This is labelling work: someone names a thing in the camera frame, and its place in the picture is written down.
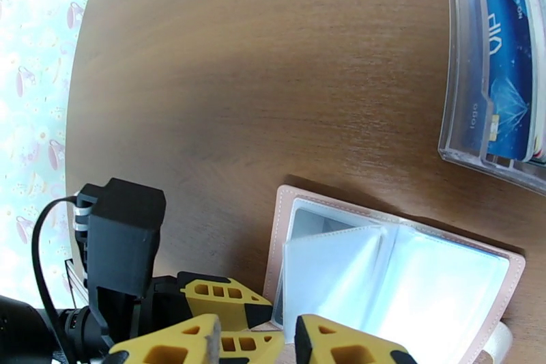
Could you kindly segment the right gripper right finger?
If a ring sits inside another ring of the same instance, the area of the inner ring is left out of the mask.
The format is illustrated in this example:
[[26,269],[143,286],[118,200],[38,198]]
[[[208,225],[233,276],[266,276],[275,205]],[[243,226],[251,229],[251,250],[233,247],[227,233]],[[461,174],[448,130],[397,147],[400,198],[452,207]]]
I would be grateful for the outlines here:
[[296,363],[415,363],[401,345],[321,316],[297,317]]

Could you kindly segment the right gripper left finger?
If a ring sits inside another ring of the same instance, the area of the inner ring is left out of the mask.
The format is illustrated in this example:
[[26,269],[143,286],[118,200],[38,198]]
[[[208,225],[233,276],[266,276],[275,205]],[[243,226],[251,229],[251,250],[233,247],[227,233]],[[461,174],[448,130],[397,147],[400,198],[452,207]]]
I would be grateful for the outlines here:
[[108,363],[218,363],[219,317],[207,313],[115,344]]

